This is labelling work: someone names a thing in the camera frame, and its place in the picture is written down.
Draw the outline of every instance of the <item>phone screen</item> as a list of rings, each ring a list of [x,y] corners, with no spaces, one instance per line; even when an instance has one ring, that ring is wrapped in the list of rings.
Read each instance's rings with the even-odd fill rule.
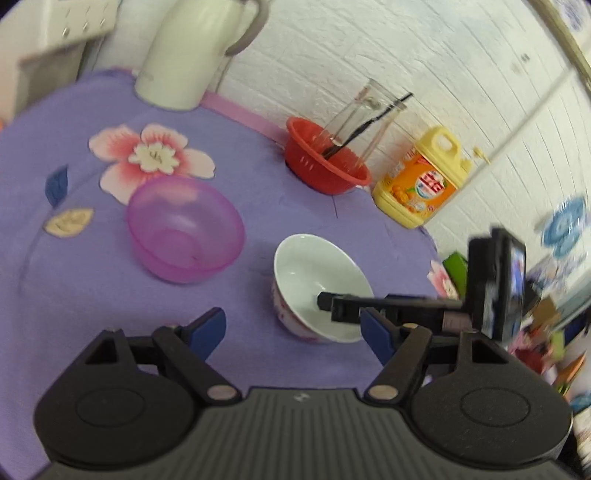
[[[521,315],[525,289],[525,254],[522,250],[511,246],[511,297],[509,298],[509,314]]]

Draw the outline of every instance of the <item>blue flower decoration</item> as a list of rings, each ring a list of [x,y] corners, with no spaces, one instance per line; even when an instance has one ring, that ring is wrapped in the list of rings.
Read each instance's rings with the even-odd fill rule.
[[[544,227],[542,244],[554,248],[556,258],[568,255],[581,237],[581,225],[586,214],[584,197],[564,202]]]

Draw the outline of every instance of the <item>kettle handle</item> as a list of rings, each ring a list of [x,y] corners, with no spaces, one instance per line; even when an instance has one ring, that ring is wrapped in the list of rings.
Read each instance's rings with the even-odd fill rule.
[[[269,18],[269,4],[267,3],[267,0],[255,0],[255,2],[258,4],[256,17],[246,29],[244,35],[241,36],[234,45],[228,47],[226,50],[226,57],[233,57],[249,46],[261,32],[265,23],[267,23],[267,19]]]

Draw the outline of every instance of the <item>white kettle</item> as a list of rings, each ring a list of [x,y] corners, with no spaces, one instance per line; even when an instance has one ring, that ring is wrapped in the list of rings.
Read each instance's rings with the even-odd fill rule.
[[[247,0],[178,0],[170,9],[135,82],[143,100],[170,110],[191,110],[205,94],[224,56],[244,50],[269,17],[266,0],[233,45]]]

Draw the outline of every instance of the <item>screw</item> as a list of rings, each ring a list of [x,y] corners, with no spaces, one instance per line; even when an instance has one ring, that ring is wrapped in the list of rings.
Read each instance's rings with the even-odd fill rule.
[[[207,389],[207,396],[212,400],[231,400],[236,395],[238,395],[238,391],[231,385],[214,385]]]
[[[391,385],[374,385],[369,389],[369,396],[376,400],[393,400],[398,396],[398,389]]]

